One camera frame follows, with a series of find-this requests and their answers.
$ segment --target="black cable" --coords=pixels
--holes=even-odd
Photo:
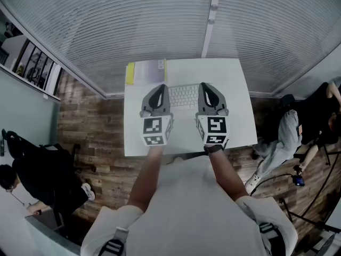
[[[259,184],[256,186],[256,188],[253,189],[253,191],[250,193],[250,196],[252,196],[252,194],[254,194],[254,193],[256,192],[256,189],[257,189],[261,184],[263,184],[264,182],[267,182],[267,181],[269,181],[269,180],[271,180],[271,179],[275,179],[275,178],[277,178],[277,177],[283,177],[283,176],[285,176],[285,175],[290,175],[290,176],[293,177],[293,175],[292,175],[291,173],[284,173],[284,174],[276,175],[276,176],[274,176],[274,177],[270,177],[270,178],[268,178],[268,179],[265,179],[264,181],[262,181],[261,183],[259,183]]]
[[[324,181],[324,183],[323,183],[321,189],[320,189],[319,192],[316,194],[315,198],[314,198],[313,201],[310,203],[310,205],[309,205],[308,208],[305,210],[305,212],[302,214],[302,217],[303,217],[304,215],[307,214],[307,212],[309,211],[309,209],[311,208],[311,206],[315,203],[316,199],[319,197],[320,193],[321,193],[322,190],[324,189],[324,186],[326,185],[326,183],[327,183],[327,181],[328,181],[328,179],[329,179],[329,177],[330,177],[330,175],[331,175],[331,172],[333,171],[333,169],[334,169],[334,167],[335,167],[335,164],[336,164],[336,161],[337,161],[337,158],[338,158],[338,157],[339,157],[339,154],[337,154],[337,156],[336,156],[336,158],[335,158],[335,161],[334,161],[334,163],[333,163],[333,165],[332,165],[332,167],[331,167],[331,169],[330,169],[330,171],[329,171],[329,174],[327,175],[326,180]]]

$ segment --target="wooden floor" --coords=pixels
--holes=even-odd
[[[71,150],[72,144],[79,143],[81,149],[77,155],[77,166],[95,165],[95,173],[83,170],[81,178],[89,182],[96,193],[96,200],[87,202],[75,215],[87,221],[94,221],[100,208],[108,206],[113,209],[123,206],[129,197],[132,185],[139,173],[143,158],[124,157],[123,141],[123,99],[102,100],[82,86],[67,73],[63,73],[58,87],[58,97],[62,104],[58,121],[58,141],[63,147]],[[266,113],[277,104],[272,99],[252,99],[257,131],[262,126]],[[328,149],[340,146],[329,146]],[[251,158],[252,149],[243,147],[226,150],[226,155],[241,179],[245,182],[257,168],[260,161]],[[165,157],[164,162],[172,157]],[[290,177],[277,178],[259,187],[255,197],[273,196],[277,202],[284,198],[291,211],[302,214],[322,186],[330,167],[326,166],[326,157],[319,151],[310,166],[304,172],[305,187],[296,187]],[[292,168],[298,159],[285,162],[272,172],[272,175],[294,173]],[[339,190],[341,179],[341,158],[332,175],[313,205],[306,218],[320,220],[319,212],[327,203],[326,195]],[[312,225],[294,219],[299,239],[313,228]]]

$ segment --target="white t-shirt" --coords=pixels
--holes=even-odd
[[[279,226],[291,255],[297,233],[275,200],[244,196],[234,202],[216,182],[209,158],[200,156],[161,167],[145,213],[129,205],[103,207],[83,241],[81,256],[98,255],[116,227],[129,230],[127,256],[268,255],[261,222]]]

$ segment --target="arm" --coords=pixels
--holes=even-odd
[[[37,203],[33,204],[33,205],[29,205],[26,210],[29,211],[30,214],[35,214],[35,212],[39,211],[39,210],[43,210],[48,208],[49,206],[45,205],[42,201],[38,201]]]
[[[319,147],[314,144],[313,147],[311,147],[309,150],[308,150],[308,153],[307,155],[305,156],[302,164],[300,165],[302,171],[304,171],[308,164],[310,163],[310,161],[314,158],[314,156],[316,155],[316,153],[318,152],[319,150]]]
[[[236,201],[238,198],[248,195],[240,177],[228,161],[223,150],[209,155],[215,178],[223,190]]]
[[[339,102],[340,109],[341,109],[341,95],[340,95],[339,89],[336,87],[334,82],[329,83],[326,94],[327,94],[327,99],[330,99],[334,96]]]
[[[142,211],[146,211],[156,191],[163,151],[163,146],[150,147],[140,174],[134,183],[127,205],[137,206]]]

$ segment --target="gray pants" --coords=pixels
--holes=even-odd
[[[297,147],[301,146],[302,135],[298,136],[298,117],[295,110],[286,112],[278,127],[278,140],[270,144],[258,139],[254,145],[255,151],[264,158],[256,171],[260,178],[266,176],[272,170],[280,166],[284,161],[294,157]]]

